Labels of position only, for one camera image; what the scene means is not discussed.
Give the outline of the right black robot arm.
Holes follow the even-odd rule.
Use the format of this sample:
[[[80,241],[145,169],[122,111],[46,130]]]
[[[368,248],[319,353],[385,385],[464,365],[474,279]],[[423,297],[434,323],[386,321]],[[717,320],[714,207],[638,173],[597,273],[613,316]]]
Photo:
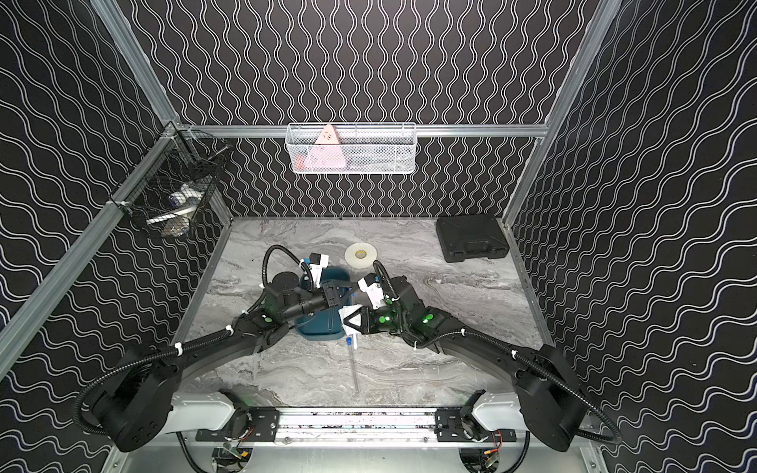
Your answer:
[[[382,283],[369,275],[353,283],[343,321],[363,335],[388,333],[414,350],[455,357],[512,386],[516,430],[526,430],[554,451],[580,437],[621,445],[618,425],[591,400],[568,362],[550,345],[539,349],[506,342],[429,307],[404,277]]]

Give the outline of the white wipe cloth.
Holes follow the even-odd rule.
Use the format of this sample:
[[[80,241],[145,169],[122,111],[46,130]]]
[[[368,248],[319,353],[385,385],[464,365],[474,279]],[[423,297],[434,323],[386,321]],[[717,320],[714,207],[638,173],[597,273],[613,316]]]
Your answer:
[[[348,326],[347,318],[352,317],[352,315],[360,315],[360,309],[362,309],[360,305],[343,305],[343,307],[337,311],[343,331],[345,332],[346,337],[352,341],[355,341],[354,336],[358,335],[359,331]]]

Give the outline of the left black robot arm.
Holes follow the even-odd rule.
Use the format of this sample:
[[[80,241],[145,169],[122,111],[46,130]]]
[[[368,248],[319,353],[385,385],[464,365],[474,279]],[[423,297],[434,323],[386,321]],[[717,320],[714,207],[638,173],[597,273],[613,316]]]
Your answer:
[[[160,435],[185,380],[278,343],[296,319],[343,307],[358,289],[330,280],[304,289],[293,272],[277,274],[255,303],[231,324],[187,343],[137,350],[81,389],[72,420],[83,432],[109,438],[120,451],[135,451]]]

